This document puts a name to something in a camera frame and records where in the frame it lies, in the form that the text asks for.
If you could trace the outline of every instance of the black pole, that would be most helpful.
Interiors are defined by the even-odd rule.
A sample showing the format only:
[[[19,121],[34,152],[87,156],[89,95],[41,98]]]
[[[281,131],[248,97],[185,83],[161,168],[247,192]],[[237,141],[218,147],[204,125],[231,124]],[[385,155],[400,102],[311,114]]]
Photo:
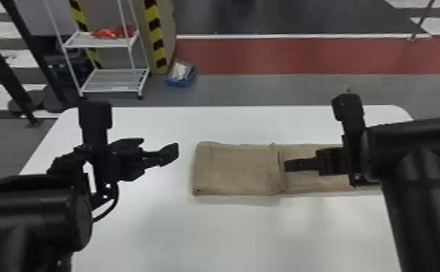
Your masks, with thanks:
[[[44,59],[43,54],[41,53],[41,50],[39,49],[38,46],[36,46],[35,41],[31,33],[29,32],[28,27],[24,23],[24,20],[19,14],[19,11],[17,10],[14,1],[0,0],[0,2],[2,3],[2,6],[4,6],[4,8],[6,9],[7,14],[11,17],[13,23],[16,25],[17,30],[19,30],[22,39],[24,40],[24,42],[26,42],[27,47],[29,48],[31,54],[38,63],[39,67],[41,68],[41,71],[43,71],[44,76],[48,80],[48,83],[53,89],[56,97],[66,108],[66,104],[68,104],[68,99],[64,95],[63,89],[59,84],[58,80],[56,80],[55,76],[51,73],[51,70],[49,69],[48,64],[46,63],[46,60]]]
[[[11,95],[12,99],[16,101],[17,105],[21,108],[23,114],[29,119],[31,124],[38,123],[38,120],[34,117],[31,110],[31,98],[26,93],[21,85],[21,82],[17,79],[14,72],[0,54],[0,82],[6,88],[7,92]]]
[[[423,16],[421,16],[421,19],[419,20],[418,23],[418,27],[421,28],[421,26],[423,25],[424,21],[426,20],[426,18],[429,15],[429,12],[431,11],[431,9],[433,8],[435,0],[430,0],[428,3],[428,6],[426,6],[426,8],[423,10]],[[411,35],[411,38],[409,38],[409,41],[416,41],[416,35],[417,35],[417,30],[414,30],[414,32]]]
[[[382,182],[403,272],[440,271],[440,158],[415,150]]]

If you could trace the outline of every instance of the black metal frame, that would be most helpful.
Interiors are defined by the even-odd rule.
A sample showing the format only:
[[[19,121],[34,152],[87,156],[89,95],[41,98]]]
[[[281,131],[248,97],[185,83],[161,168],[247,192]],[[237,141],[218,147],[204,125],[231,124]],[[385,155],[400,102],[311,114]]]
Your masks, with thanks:
[[[17,105],[21,108],[23,114],[29,119],[31,124],[38,123],[38,120],[33,115],[31,108],[31,97],[26,93],[21,85],[21,82],[17,79],[14,72],[7,65],[5,59],[0,54],[0,82],[6,88],[7,92],[11,95],[12,99],[16,101]]]
[[[29,48],[31,54],[34,59],[38,63],[41,71],[44,73],[48,84],[51,86],[54,94],[58,98],[58,101],[63,105],[63,108],[67,108],[69,106],[69,101],[65,96],[61,85],[58,80],[55,78],[53,73],[48,67],[46,60],[44,59],[43,54],[41,53],[39,47],[36,45],[33,36],[28,30],[24,20],[19,14],[17,7],[13,0],[0,0],[2,6],[7,11],[7,14],[11,17],[14,25],[19,31],[22,39],[26,43]],[[35,105],[33,105],[33,101],[31,97],[26,93],[22,84],[17,79],[14,72],[11,70],[9,65],[5,62],[4,58],[0,54],[0,82],[6,88],[7,92],[11,95],[12,99],[16,102],[16,104],[20,107],[21,112],[27,117],[31,124],[37,124],[38,120],[33,115],[33,110]]]
[[[11,17],[12,22],[14,23],[17,30],[21,34],[21,37],[26,43],[27,47],[31,51],[31,54],[38,63],[39,68],[41,69],[41,71],[43,71],[44,76],[48,81],[48,84],[53,89],[58,100],[63,104],[68,103],[67,97],[64,95],[62,87],[60,86],[58,80],[55,78],[55,76],[49,69],[43,54],[41,53],[39,47],[36,45],[34,37],[31,35],[31,32],[28,30],[28,27],[26,26],[24,20],[19,14],[19,11],[17,10],[14,1],[0,0],[0,2],[2,6],[6,9],[7,14]]]
[[[421,16],[421,19],[418,22],[418,27],[421,27],[424,23],[424,21],[426,20],[426,18],[428,18],[429,12],[431,11],[431,9],[433,8],[434,2],[436,0],[430,0],[428,5],[426,6],[426,8],[423,10],[423,16]],[[412,35],[411,38],[409,38],[409,41],[416,41],[416,35],[417,35],[417,30],[415,30]]]

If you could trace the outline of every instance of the white metal shelf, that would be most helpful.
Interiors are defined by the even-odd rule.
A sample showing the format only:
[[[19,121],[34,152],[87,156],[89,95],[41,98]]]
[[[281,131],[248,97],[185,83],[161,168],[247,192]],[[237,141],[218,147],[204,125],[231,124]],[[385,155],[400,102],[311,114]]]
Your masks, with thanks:
[[[142,91],[149,75],[147,69],[95,69],[81,87],[84,93]]]
[[[95,38],[89,32],[77,31],[64,43],[65,48],[132,48],[139,37],[136,30],[130,38]]]
[[[150,68],[144,43],[141,39],[139,22],[134,12],[132,0],[127,0],[128,8],[130,14],[132,15],[132,20],[134,21],[135,26],[134,35],[132,37],[118,39],[95,38],[89,32],[80,31],[77,25],[77,31],[73,33],[73,35],[65,43],[63,42],[58,25],[56,24],[56,20],[53,16],[53,12],[51,11],[51,7],[49,5],[50,0],[43,1],[51,19],[51,24],[56,32],[56,38],[58,39],[60,46],[63,48],[63,55],[67,62],[69,73],[72,76],[73,83],[75,84],[80,96],[82,96],[83,93],[135,92],[137,93],[137,97],[142,99],[144,84],[148,79]],[[128,24],[125,20],[124,9],[122,6],[123,1],[126,0],[117,0],[117,6],[119,8],[119,17],[122,24],[122,29],[127,32],[127,26],[130,24]],[[140,42],[140,47],[142,48],[145,58],[145,68],[143,69],[137,69],[135,67],[134,56],[132,55],[132,47],[137,40]],[[95,62],[92,61],[92,65],[95,69],[88,76],[88,79],[85,81],[85,83],[80,87],[77,75],[73,70],[72,63],[66,50],[68,48],[127,48],[127,55],[129,56],[131,69],[98,69]]]

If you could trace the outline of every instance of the white table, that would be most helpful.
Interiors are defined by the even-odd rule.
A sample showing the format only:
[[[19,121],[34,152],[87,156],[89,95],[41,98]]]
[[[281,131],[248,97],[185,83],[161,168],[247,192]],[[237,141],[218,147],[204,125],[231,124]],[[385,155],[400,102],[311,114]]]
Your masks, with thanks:
[[[368,125],[411,120],[396,106],[367,106]],[[114,109],[109,140],[144,137],[144,148],[178,142],[180,157],[121,183],[119,204],[94,226],[74,271],[399,271],[381,195],[193,197],[195,146],[221,143],[340,143],[328,106]],[[81,143],[69,110],[22,174],[42,173]]]

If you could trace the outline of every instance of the gray floor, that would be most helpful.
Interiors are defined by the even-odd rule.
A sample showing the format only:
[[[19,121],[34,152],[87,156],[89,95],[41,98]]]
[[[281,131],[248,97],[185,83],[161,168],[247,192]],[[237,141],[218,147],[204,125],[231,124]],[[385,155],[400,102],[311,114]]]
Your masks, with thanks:
[[[185,89],[155,76],[144,101],[134,94],[88,96],[114,106],[329,105],[346,88],[367,105],[398,105],[414,119],[440,116],[440,75],[206,75]],[[25,120],[0,119],[0,178],[19,173],[53,123],[28,128]]]
[[[0,119],[0,178],[19,174],[53,123],[31,128],[25,119]]]
[[[440,116],[440,75],[203,75],[190,88],[146,83],[143,101],[133,94],[93,94],[114,106],[329,105],[349,88],[368,105],[393,104],[414,119]]]

